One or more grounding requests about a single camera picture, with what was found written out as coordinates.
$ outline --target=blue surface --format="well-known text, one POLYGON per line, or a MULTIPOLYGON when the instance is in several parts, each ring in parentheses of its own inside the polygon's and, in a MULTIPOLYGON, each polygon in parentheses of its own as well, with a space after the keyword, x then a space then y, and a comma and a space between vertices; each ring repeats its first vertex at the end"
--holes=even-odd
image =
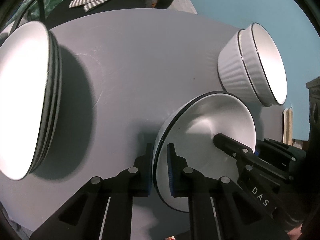
POLYGON ((275 41, 287 75, 285 106, 293 109, 293 138, 308 140, 305 83, 320 76, 320 37, 294 0, 191 0, 198 14, 246 28, 258 22, 275 41))

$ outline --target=gray table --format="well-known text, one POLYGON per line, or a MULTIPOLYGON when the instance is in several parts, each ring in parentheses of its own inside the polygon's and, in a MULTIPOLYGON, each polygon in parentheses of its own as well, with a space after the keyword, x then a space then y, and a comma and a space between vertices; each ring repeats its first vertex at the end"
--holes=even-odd
MULTIPOLYGON (((0 174, 0 201, 35 230, 93 176, 130 167, 164 120, 203 93, 222 90, 217 57, 237 31, 199 15, 160 9, 109 11, 52 29, 61 45, 60 114, 47 159, 35 174, 0 174)), ((280 106, 249 105, 257 138, 281 140, 280 106)), ((133 240, 162 239, 189 229, 152 190, 135 198, 133 240)))

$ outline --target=chair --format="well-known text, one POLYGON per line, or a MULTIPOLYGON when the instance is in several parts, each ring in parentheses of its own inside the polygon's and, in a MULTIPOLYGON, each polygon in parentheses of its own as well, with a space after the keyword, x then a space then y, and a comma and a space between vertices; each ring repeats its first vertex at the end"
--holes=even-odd
MULTIPOLYGON (((109 0, 90 10, 85 12, 82 6, 77 8, 69 8, 69 4, 72 0, 63 0, 58 4, 45 20, 45 25, 48 29, 63 24, 65 22, 104 11, 130 9, 130 8, 151 8, 152 0, 109 0)), ((170 6, 173 0, 158 0, 155 8, 166 9, 170 6)))

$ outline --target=screw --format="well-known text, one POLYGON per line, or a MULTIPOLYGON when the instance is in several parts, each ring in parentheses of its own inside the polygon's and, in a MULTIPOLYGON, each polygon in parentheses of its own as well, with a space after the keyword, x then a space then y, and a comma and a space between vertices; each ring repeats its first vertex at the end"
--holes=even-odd
POLYGON ((221 182, 224 183, 224 184, 228 184, 230 182, 230 178, 224 176, 224 177, 221 178, 221 182))
POLYGON ((138 172, 138 168, 137 167, 130 167, 128 169, 129 173, 137 173, 138 172))
POLYGON ((99 177, 93 177, 90 181, 92 184, 98 184, 101 181, 101 179, 99 177))
POLYGON ((252 171, 252 166, 251 166, 251 165, 246 165, 245 168, 246 168, 248 171, 252 171))
POLYGON ((190 168, 190 167, 185 167, 183 169, 184 173, 192 173, 193 172, 193 168, 190 168))

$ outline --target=bowl stack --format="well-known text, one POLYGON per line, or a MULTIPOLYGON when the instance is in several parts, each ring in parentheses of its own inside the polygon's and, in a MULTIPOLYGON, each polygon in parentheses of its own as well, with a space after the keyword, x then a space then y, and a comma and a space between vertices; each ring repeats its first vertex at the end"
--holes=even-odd
POLYGON ((60 47, 37 21, 0 47, 0 170, 20 180, 44 160, 57 124, 62 85, 60 47))
POLYGON ((287 79, 280 53, 258 23, 239 30, 225 45, 218 73, 225 90, 244 101, 266 107, 285 102, 287 79))

